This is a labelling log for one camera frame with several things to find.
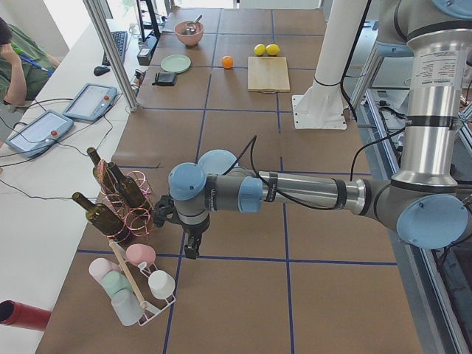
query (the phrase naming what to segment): bottle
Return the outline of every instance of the bottle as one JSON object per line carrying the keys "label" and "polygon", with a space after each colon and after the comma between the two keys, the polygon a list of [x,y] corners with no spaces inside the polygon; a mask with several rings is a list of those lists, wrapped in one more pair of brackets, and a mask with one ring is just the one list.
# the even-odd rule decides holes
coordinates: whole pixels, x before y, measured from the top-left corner
{"label": "bottle", "polygon": [[149,215],[152,215],[153,207],[150,205],[144,194],[142,194],[136,181],[134,181],[130,176],[123,175],[117,164],[114,162],[107,163],[107,168],[117,181],[115,189],[122,196],[125,204],[131,209],[139,208],[135,210],[137,215],[146,214],[146,211]]}
{"label": "bottle", "polygon": [[121,198],[117,195],[117,190],[115,190],[114,181],[106,168],[104,168],[103,178],[102,178],[102,181],[100,182],[97,168],[98,168],[99,162],[101,161],[101,158],[98,155],[97,150],[95,150],[95,147],[89,147],[87,149],[87,155],[88,157],[90,157],[90,160],[94,163],[94,168],[92,170],[92,173],[95,179],[100,184],[100,186],[103,187],[103,192],[105,192],[105,194],[107,195],[107,198],[110,201],[113,208],[115,208],[115,210],[120,209],[122,207],[123,202]]}
{"label": "bottle", "polygon": [[80,192],[74,193],[72,200],[86,210],[89,223],[99,229],[109,240],[121,244],[131,242],[134,237],[133,232],[105,204],[94,204]]}

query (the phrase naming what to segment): brown tabletop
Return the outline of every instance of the brown tabletop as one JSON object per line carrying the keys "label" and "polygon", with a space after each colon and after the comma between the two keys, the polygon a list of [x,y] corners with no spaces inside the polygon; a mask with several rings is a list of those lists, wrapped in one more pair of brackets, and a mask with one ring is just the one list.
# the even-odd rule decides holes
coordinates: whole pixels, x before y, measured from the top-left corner
{"label": "brown tabletop", "polygon": [[[238,155],[257,134],[259,170],[349,178],[361,146],[356,124],[345,131],[295,130],[291,95],[313,82],[325,32],[317,10],[181,9],[174,22],[202,13],[205,35],[186,48],[161,36],[138,101],[113,160],[141,170],[167,193],[167,176],[208,150]],[[247,57],[258,43],[277,43],[287,57],[291,92],[247,91]],[[161,60],[185,54],[191,68],[174,87],[152,86]],[[225,70],[221,57],[235,67]],[[240,162],[249,166],[248,156]],[[365,155],[356,175],[369,178]],[[90,277],[90,262],[114,259],[88,226],[37,353],[421,353],[385,228],[347,211],[320,212],[264,204],[257,214],[211,214],[201,257],[183,256],[180,226],[154,229],[143,243],[176,279],[176,303],[152,322],[123,327],[110,299]],[[132,269],[155,305],[146,278]]]}

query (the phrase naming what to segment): person's hand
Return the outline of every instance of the person's hand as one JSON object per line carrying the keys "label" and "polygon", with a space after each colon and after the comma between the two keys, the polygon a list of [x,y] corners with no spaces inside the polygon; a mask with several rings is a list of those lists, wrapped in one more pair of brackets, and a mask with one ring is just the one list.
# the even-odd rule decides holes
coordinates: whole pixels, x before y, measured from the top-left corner
{"label": "person's hand", "polygon": [[13,50],[11,44],[4,44],[3,46],[0,46],[0,55],[12,65],[21,64],[21,58]]}

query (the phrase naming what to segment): keyboard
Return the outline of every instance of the keyboard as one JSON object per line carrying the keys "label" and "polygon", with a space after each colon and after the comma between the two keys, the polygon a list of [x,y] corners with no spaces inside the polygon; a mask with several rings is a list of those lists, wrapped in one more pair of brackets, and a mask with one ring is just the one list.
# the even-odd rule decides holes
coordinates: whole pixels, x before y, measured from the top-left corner
{"label": "keyboard", "polygon": [[[115,31],[111,32],[111,37],[114,39],[117,44],[118,54],[121,58],[121,61],[125,61],[126,53],[126,40],[128,39],[128,32],[126,31]],[[110,62],[106,57],[106,53],[103,53],[102,65],[110,66]]]}

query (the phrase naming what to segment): wooden cutting board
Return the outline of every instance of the wooden cutting board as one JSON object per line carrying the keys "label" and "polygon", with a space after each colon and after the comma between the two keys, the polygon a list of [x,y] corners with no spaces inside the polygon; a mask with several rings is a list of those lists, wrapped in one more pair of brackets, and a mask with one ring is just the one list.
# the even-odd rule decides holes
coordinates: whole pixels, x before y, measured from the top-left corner
{"label": "wooden cutting board", "polygon": [[286,57],[249,57],[248,91],[289,92]]}

